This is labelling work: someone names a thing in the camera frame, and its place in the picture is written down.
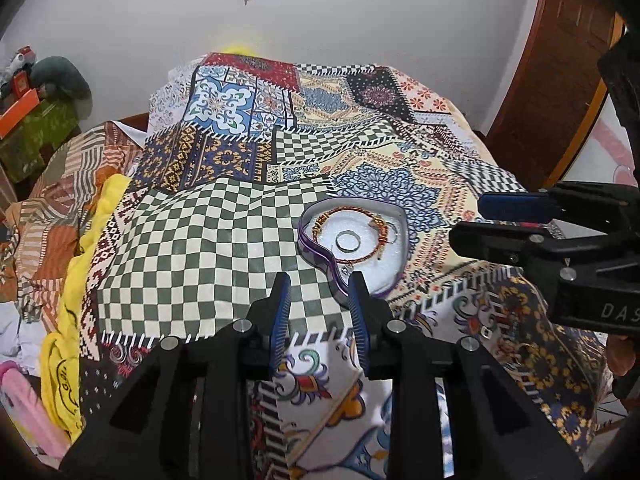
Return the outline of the purple heart-shaped tin box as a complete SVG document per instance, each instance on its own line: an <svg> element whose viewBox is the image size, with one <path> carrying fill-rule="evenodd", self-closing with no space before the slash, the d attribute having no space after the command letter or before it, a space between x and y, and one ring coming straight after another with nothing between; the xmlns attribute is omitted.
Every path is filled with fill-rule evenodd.
<svg viewBox="0 0 640 480"><path fill-rule="evenodd" d="M399 283L409 259L406 213L382 200L318 200L300 216L297 237L300 254L326 274L339 304L347 304L352 272L362 274L371 296L384 298Z"/></svg>

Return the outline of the white sliding wardrobe door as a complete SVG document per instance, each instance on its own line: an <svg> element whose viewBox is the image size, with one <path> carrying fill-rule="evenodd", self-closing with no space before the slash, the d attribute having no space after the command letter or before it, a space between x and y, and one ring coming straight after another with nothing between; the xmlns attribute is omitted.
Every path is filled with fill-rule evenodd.
<svg viewBox="0 0 640 480"><path fill-rule="evenodd" d="M562 180L638 186L627 131L610 96Z"/></svg>

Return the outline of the yellow cloth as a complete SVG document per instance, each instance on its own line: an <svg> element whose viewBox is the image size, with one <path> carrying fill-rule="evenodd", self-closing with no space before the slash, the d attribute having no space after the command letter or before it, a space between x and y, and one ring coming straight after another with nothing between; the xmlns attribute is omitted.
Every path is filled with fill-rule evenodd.
<svg viewBox="0 0 640 480"><path fill-rule="evenodd" d="M41 400L50 421L72 441L85 423L80 414L79 343L82 298L90 264L106 222L124 196L130 179L113 174L102 186L90 229L79 239L79 254L70 259L56 330L43 339L40 351Z"/></svg>

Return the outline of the pink cloth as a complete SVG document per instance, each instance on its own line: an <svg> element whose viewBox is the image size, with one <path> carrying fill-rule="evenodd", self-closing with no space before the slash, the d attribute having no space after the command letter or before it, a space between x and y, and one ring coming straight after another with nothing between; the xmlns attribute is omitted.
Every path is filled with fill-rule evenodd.
<svg viewBox="0 0 640 480"><path fill-rule="evenodd" d="M70 448L70 438L51 422L40 397L13 361L1 364L1 404L35 456L57 467Z"/></svg>

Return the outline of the striped orange blanket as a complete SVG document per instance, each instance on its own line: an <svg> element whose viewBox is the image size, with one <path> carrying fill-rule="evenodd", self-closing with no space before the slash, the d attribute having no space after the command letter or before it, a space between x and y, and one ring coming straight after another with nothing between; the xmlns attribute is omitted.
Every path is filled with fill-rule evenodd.
<svg viewBox="0 0 640 480"><path fill-rule="evenodd" d="M70 259L96 213L106 180L126 174L140 146L114 122L78 134L52 156L26 200L9 206L1 245L1 299L48 332L58 318Z"/></svg>

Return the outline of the colourful patchwork bed cover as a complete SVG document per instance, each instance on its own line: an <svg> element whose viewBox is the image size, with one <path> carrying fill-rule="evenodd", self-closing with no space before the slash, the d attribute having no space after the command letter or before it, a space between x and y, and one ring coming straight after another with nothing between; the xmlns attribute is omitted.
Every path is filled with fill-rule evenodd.
<svg viewBox="0 0 640 480"><path fill-rule="evenodd" d="M150 99L148 135L91 263L80 340L87 427L165 336L202 340L291 279L277 375L248 387L259 479L383 479L390 382L357 363L346 286L427 337L479 341L577 456L604 348L548 320L514 266L458 256L450 229L516 192L459 111L383 65L212 53Z"/></svg>

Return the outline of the green patterned covered stand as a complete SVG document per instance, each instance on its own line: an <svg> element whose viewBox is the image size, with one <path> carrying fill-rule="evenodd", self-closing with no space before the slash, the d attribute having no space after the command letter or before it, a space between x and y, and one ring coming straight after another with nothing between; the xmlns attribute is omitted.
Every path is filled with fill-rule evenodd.
<svg viewBox="0 0 640 480"><path fill-rule="evenodd" d="M1 141L1 163L12 183L46 168L55 151L78 129L70 100L41 101Z"/></svg>

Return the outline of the yellow object behind bed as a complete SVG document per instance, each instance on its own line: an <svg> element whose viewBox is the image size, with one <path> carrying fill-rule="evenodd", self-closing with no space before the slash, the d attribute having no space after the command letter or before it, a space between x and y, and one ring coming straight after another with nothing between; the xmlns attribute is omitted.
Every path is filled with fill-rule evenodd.
<svg viewBox="0 0 640 480"><path fill-rule="evenodd" d="M254 49L243 46L242 44L230 44L230 46L221 49L220 52L223 54L252 56L253 58L257 56Z"/></svg>

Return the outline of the orange cardboard box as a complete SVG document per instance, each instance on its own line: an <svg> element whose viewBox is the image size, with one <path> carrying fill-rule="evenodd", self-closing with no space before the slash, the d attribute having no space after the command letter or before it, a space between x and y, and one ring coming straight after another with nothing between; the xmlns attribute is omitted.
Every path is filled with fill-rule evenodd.
<svg viewBox="0 0 640 480"><path fill-rule="evenodd" d="M12 106L10 106L0 118L0 138L3 139L39 104L39 96L36 89L28 90Z"/></svg>

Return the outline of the grey stuffed cushion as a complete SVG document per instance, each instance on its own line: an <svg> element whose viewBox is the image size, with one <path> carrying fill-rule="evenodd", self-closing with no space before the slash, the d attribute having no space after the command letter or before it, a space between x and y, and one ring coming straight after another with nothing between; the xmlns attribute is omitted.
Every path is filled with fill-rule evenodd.
<svg viewBox="0 0 640 480"><path fill-rule="evenodd" d="M88 82L78 68L64 56L49 56L32 66L29 77L35 87L55 86L72 100L86 100L91 96Z"/></svg>

